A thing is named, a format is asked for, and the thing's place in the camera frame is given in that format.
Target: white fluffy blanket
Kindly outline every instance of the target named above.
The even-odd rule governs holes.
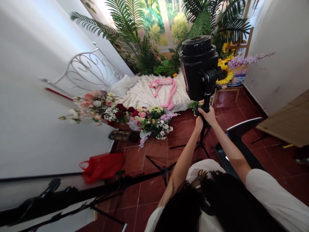
[[[166,77],[144,75],[141,76],[140,80],[132,86],[126,93],[125,98],[119,98],[118,103],[122,103],[125,107],[146,106],[150,108],[152,106],[161,106],[168,99],[168,95],[172,85],[162,85],[158,96],[154,98],[156,89],[149,87],[149,81],[154,81],[157,78],[165,79]],[[179,72],[177,77],[174,78],[177,84],[176,92],[174,93],[172,100],[175,104],[171,111],[164,108],[165,113],[184,111],[188,109],[188,104],[191,102],[190,98],[186,93],[186,85],[183,78],[183,74]]]

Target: bed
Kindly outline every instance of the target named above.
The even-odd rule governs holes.
[[[117,103],[122,103],[126,107],[150,108],[161,106],[167,101],[171,85],[163,85],[156,98],[153,97],[155,89],[149,87],[149,81],[166,77],[122,76],[102,50],[95,43],[94,45],[96,49],[93,52],[80,53],[73,57],[61,78],[51,80],[39,77],[39,79],[69,98],[83,96],[92,90],[106,90],[113,92],[117,96]],[[186,93],[183,74],[179,72],[174,79],[177,84],[176,92],[172,96],[175,106],[170,111],[165,108],[166,113],[184,111],[191,102]]]

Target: hand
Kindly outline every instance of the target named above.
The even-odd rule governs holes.
[[[195,128],[193,133],[200,134],[203,129],[203,126],[204,126],[203,119],[200,116],[198,116],[195,121]]]
[[[199,108],[199,112],[204,116],[209,125],[213,126],[217,123],[215,110],[211,106],[209,106],[209,110],[210,111],[206,113],[202,108]]]

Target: stuffed toy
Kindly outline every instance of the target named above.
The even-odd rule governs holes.
[[[162,85],[167,85],[167,84],[171,84],[172,88],[170,90],[169,96],[168,96],[168,100],[165,104],[162,104],[161,107],[163,108],[167,108],[168,111],[170,111],[172,108],[174,108],[174,103],[172,101],[172,96],[175,93],[176,89],[177,89],[177,84],[175,82],[174,79],[172,78],[168,78],[168,79],[156,79],[155,81],[151,81],[149,82],[150,88],[154,88],[157,89],[157,91],[154,93],[154,97],[158,96],[158,92],[161,88]]]

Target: white pillow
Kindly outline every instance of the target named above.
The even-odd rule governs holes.
[[[112,92],[117,97],[125,98],[126,92],[140,79],[139,76],[129,77],[125,75],[120,81],[110,87],[109,92]]]

